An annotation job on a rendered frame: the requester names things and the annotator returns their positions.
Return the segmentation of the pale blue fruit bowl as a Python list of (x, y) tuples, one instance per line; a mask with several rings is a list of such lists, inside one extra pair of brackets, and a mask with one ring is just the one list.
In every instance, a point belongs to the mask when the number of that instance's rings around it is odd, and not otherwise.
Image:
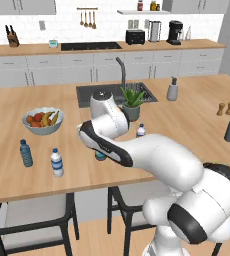
[[(51, 126), (45, 126), (45, 127), (32, 127), (28, 122), (29, 116), (34, 116), (37, 113), (43, 112), (44, 114), (51, 112), (51, 117), (57, 116), (56, 122)], [(36, 135), (50, 135), (54, 132), (56, 132), (64, 118), (64, 113), (57, 108), (54, 107), (42, 107), (42, 108), (35, 108), (34, 110), (28, 111), (26, 114), (24, 114), (21, 118), (21, 122), (23, 125), (33, 134)]]

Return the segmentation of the small white-blue plastic bottle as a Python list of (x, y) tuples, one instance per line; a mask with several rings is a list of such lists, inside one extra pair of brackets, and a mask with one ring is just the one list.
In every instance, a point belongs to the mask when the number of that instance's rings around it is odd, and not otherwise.
[(145, 134), (146, 134), (146, 130), (144, 128), (144, 124), (140, 123), (139, 128), (137, 129), (137, 132), (136, 132), (136, 136), (141, 137), (141, 136), (144, 136)]

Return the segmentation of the yellow banana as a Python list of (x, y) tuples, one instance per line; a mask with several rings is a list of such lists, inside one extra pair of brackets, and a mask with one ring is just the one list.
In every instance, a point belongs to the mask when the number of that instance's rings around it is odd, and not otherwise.
[(59, 116), (59, 111), (57, 111), (57, 113), (54, 115), (54, 117), (52, 118), (51, 122), (50, 122), (50, 126), (54, 125), (58, 119)]
[(54, 111), (52, 112), (47, 112), (44, 114), (43, 118), (42, 118), (42, 123), (43, 123), (43, 127), (47, 127), (49, 126), (48, 124), (48, 118), (54, 113)]

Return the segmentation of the grey upper cupboards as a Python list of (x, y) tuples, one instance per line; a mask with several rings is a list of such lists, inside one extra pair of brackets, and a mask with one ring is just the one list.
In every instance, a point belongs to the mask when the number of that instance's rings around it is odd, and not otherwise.
[(0, 15), (55, 14), (55, 0), (0, 0)]
[(225, 14), (230, 0), (163, 0), (162, 10), (173, 14)]

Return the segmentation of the grey soap dispenser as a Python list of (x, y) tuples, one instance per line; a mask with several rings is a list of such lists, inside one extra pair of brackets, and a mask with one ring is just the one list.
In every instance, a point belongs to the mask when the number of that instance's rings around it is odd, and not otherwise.
[(178, 95), (178, 85), (177, 85), (177, 78), (173, 77), (171, 83), (169, 84), (167, 90), (167, 99), (169, 101), (176, 101)]

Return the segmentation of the grey tap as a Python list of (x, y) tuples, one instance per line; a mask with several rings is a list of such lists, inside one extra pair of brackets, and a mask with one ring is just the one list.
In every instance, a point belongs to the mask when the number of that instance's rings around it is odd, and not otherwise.
[(116, 57), (116, 61), (118, 62), (118, 64), (121, 67), (121, 73), (122, 73), (121, 84), (122, 84), (122, 88), (125, 89), (126, 88), (126, 69), (125, 69), (125, 65), (119, 57)]

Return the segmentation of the blue plastic water bottle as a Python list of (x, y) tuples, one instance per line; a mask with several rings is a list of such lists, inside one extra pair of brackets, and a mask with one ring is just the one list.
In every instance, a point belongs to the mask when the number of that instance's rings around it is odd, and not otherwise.
[(20, 153), (25, 167), (31, 167), (33, 165), (33, 158), (29, 145), (25, 139), (20, 140)]

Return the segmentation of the black toaster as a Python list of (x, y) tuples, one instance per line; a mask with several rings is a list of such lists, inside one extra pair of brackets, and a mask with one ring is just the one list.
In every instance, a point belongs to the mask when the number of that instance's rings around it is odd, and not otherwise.
[(128, 29), (126, 31), (125, 41), (128, 45), (144, 44), (145, 31), (140, 29)]

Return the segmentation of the brown knife block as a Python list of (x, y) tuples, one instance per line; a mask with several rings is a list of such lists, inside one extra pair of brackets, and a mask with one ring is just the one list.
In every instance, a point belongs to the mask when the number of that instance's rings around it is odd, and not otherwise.
[(16, 32), (12, 26), (5, 26), (7, 39), (10, 47), (18, 47), (20, 45)]

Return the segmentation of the dark grey sink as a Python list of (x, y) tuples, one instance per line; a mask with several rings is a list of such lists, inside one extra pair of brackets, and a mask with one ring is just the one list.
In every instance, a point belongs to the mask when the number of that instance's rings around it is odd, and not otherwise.
[[(142, 91), (144, 95), (141, 100), (143, 102), (157, 102), (157, 98), (145, 86), (143, 82), (131, 82), (126, 84), (126, 89), (132, 89), (134, 92)], [(113, 94), (117, 105), (121, 105), (125, 101), (125, 97), (120, 89), (120, 84), (93, 85), (93, 86), (77, 86), (77, 99), (80, 108), (90, 106), (90, 97), (95, 91), (105, 90)]]

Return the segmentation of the black hob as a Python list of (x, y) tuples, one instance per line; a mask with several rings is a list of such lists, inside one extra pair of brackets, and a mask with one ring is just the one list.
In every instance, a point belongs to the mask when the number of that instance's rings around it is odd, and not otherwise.
[(62, 43), (62, 51), (121, 49), (117, 42)]

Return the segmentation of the silver countertop appliance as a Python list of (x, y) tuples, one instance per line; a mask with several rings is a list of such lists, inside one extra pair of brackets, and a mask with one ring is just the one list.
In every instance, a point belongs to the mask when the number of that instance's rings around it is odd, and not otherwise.
[(149, 42), (159, 42), (161, 34), (161, 22), (160, 21), (150, 21), (148, 29), (148, 41)]

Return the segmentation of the white wall shelf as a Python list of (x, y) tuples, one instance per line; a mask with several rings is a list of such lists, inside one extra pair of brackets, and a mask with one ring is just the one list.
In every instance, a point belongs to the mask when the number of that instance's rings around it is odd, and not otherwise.
[(171, 14), (168, 11), (149, 11), (149, 10), (143, 10), (143, 11), (137, 11), (137, 10), (117, 10), (117, 13), (121, 15), (158, 15), (158, 14)]

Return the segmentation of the grey lower cupboard run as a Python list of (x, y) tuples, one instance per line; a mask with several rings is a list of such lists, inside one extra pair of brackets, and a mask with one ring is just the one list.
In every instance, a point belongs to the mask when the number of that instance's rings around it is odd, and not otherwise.
[(219, 71), (223, 53), (206, 48), (0, 57), (0, 88), (119, 80), (116, 57), (128, 80), (211, 75)]

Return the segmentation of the black coffee machine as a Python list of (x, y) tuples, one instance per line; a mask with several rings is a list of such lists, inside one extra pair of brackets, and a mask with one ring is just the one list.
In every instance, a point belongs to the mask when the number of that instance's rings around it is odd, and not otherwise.
[(181, 34), (183, 29), (183, 23), (176, 20), (171, 20), (169, 22), (169, 35), (166, 40), (167, 43), (171, 45), (180, 45), (179, 35)]

